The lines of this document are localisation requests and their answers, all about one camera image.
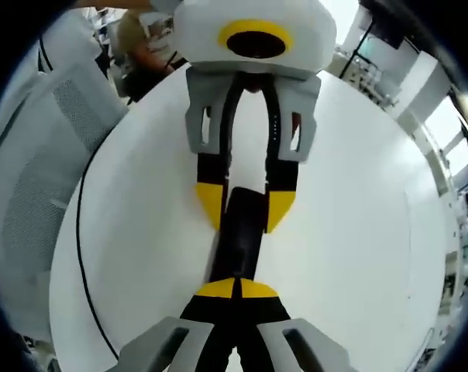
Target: yellow ring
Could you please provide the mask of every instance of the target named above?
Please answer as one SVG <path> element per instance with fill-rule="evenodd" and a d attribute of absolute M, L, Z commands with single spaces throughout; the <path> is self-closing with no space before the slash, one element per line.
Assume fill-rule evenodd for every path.
<path fill-rule="evenodd" d="M 227 40 L 229 40 L 229 37 L 234 36 L 237 33 L 245 33 L 247 31 L 268 33 L 279 38 L 286 46 L 286 52 L 293 46 L 293 39 L 286 29 L 276 23 L 263 21 L 261 19 L 240 19 L 238 21 L 231 22 L 220 30 L 219 44 L 222 47 L 227 48 Z"/>

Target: gray gripper bracket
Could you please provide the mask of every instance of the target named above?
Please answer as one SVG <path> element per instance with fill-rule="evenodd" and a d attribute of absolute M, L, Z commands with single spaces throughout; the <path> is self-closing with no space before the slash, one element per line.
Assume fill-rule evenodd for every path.
<path fill-rule="evenodd" d="M 356 372 L 342 346 L 304 319 L 258 325 L 275 372 Z"/>
<path fill-rule="evenodd" d="M 320 85 L 321 81 L 316 75 L 305 81 L 281 76 L 275 79 L 281 121 L 279 160 L 303 162 L 308 159 L 317 131 L 314 113 Z M 299 144 L 296 150 L 291 149 L 293 114 L 301 117 Z"/>
<path fill-rule="evenodd" d="M 194 372 L 213 329 L 209 323 L 167 317 L 126 344 L 107 372 Z"/>
<path fill-rule="evenodd" d="M 209 74 L 190 67 L 186 71 L 190 106 L 186 112 L 186 130 L 193 153 L 219 153 L 220 123 L 225 99 L 234 79 L 234 73 Z M 275 88 L 280 107 L 280 160 L 302 162 L 308 159 L 315 138 L 317 123 L 314 112 L 321 81 L 315 75 L 301 81 L 278 76 Z M 203 143 L 201 127 L 207 107 L 211 108 L 208 142 Z M 291 149 L 293 114 L 301 117 L 300 140 L 296 150 Z"/>
<path fill-rule="evenodd" d="M 186 71 L 189 90 L 189 109 L 186 112 L 186 131 L 193 153 L 220 153 L 220 122 L 227 93 L 234 74 L 208 74 L 193 67 Z M 208 142 L 203 143 L 201 128 L 207 107 L 210 111 Z"/>

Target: window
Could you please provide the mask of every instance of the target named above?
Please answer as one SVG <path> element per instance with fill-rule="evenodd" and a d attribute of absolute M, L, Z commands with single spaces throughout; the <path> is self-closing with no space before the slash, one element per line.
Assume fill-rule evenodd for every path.
<path fill-rule="evenodd" d="M 425 126 L 440 149 L 444 149 L 456 137 L 461 131 L 461 123 L 451 98 L 444 98 L 435 111 L 425 120 Z"/>
<path fill-rule="evenodd" d="M 449 170 L 453 176 L 466 167 L 468 165 L 468 143 L 466 139 L 462 139 L 461 142 L 449 151 L 446 159 L 449 161 Z"/>

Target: white table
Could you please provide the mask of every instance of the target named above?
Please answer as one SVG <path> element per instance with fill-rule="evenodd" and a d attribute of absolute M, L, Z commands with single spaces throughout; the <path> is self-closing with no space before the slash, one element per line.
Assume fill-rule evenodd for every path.
<path fill-rule="evenodd" d="M 81 243 L 95 307 L 114 347 L 178 316 L 205 279 L 215 232 L 195 197 L 185 69 L 122 120 L 88 173 Z M 402 372 L 435 322 L 446 238 L 434 178 L 416 145 L 358 91 L 322 72 L 317 136 L 296 201 L 263 238 L 256 279 L 349 351 L 362 372 Z M 268 119 L 245 93 L 231 186 L 263 190 Z M 115 364 L 84 296 L 74 196 L 53 258 L 50 318 L 63 372 Z M 240 370 L 239 362 L 229 371 Z"/>

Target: white wall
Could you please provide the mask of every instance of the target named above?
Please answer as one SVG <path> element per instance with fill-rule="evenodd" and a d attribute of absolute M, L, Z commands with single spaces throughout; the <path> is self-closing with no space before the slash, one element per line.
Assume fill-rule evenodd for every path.
<path fill-rule="evenodd" d="M 358 11 L 358 0 L 320 0 L 320 2 L 334 17 L 337 26 L 336 44 L 342 45 Z"/>
<path fill-rule="evenodd" d="M 422 87 L 417 98 L 411 103 L 409 109 L 415 114 L 420 122 L 424 122 L 434 112 L 436 107 L 438 107 L 446 98 L 449 102 L 449 109 L 451 112 L 455 112 L 456 125 L 459 126 L 457 110 L 454 109 L 450 98 L 447 97 L 450 88 L 451 81 L 444 72 L 442 65 L 437 64 L 435 66 L 435 70 L 428 77 L 427 83 Z"/>
<path fill-rule="evenodd" d="M 444 149 L 461 131 L 456 108 L 451 98 L 445 97 L 434 112 L 425 120 L 425 126 L 440 149 Z"/>
<path fill-rule="evenodd" d="M 400 85 L 401 90 L 396 97 L 397 104 L 389 110 L 389 114 L 393 118 L 399 118 L 408 109 L 422 87 L 427 83 L 437 63 L 437 60 L 427 53 L 420 53 L 418 55 L 418 58 Z"/>
<path fill-rule="evenodd" d="M 456 176 L 464 168 L 468 167 L 468 142 L 463 139 L 451 151 L 446 154 L 449 162 L 449 170 Z"/>
<path fill-rule="evenodd" d="M 360 42 L 361 36 L 364 34 L 364 30 L 360 28 L 360 25 L 364 23 L 364 19 L 371 19 L 371 15 L 363 6 L 359 6 L 353 17 L 346 38 L 341 44 L 341 49 L 351 53 Z"/>

